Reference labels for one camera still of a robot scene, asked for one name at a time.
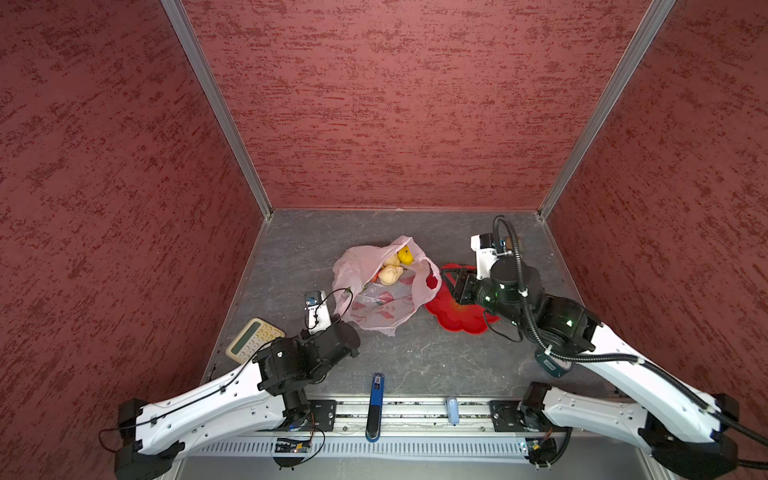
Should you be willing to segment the pink printed plastic bag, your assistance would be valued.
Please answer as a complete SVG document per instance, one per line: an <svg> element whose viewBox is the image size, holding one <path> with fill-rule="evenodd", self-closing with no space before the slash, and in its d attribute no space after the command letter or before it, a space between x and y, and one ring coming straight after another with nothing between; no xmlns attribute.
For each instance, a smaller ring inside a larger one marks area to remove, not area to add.
<svg viewBox="0 0 768 480"><path fill-rule="evenodd" d="M383 262L403 246L410 248L414 262L400 264L405 272L396 284L381 285L377 276ZM349 248L335 262L333 274L335 314L363 330L388 336L430 302L442 285L440 269L408 236L400 236L387 246Z"/></svg>

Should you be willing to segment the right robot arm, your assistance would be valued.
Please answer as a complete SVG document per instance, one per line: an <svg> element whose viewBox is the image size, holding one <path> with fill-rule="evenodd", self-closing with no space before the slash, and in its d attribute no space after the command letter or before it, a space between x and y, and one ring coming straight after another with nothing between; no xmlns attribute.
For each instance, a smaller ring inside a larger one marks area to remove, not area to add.
<svg viewBox="0 0 768 480"><path fill-rule="evenodd" d="M460 305L513 322L542 354L586 367L626 395L601 400L534 382L519 405L529 429L583 429L621 440L686 479L717 479L740 467L728 436L739 405L699 391L653 363L578 302L546 293L537 270L510 255L475 268L445 268Z"/></svg>

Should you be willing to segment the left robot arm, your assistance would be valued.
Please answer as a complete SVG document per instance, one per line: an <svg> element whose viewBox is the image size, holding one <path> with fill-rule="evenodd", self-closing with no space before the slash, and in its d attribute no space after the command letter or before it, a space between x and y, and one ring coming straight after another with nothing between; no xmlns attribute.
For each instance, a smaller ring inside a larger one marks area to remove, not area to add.
<svg viewBox="0 0 768 480"><path fill-rule="evenodd" d="M230 373L168 400L139 399L118 408L114 473L155 479L189 453L250 431L299 428L315 419L305 388L322 381L361 345L353 326L279 337Z"/></svg>

